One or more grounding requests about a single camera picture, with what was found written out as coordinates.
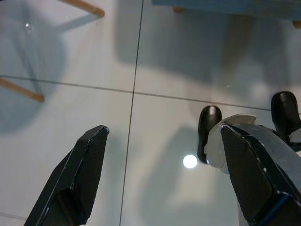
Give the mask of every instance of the black boot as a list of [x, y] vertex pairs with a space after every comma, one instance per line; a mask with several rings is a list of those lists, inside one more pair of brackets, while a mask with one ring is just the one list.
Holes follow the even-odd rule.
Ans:
[[276, 93], [271, 102], [272, 119], [278, 135], [294, 151], [301, 150], [301, 143], [291, 143], [289, 135], [301, 128], [296, 97], [293, 93], [283, 91]]
[[207, 157], [204, 153], [210, 130], [222, 120], [222, 113], [216, 106], [205, 107], [198, 121], [198, 158], [202, 163], [207, 164]]

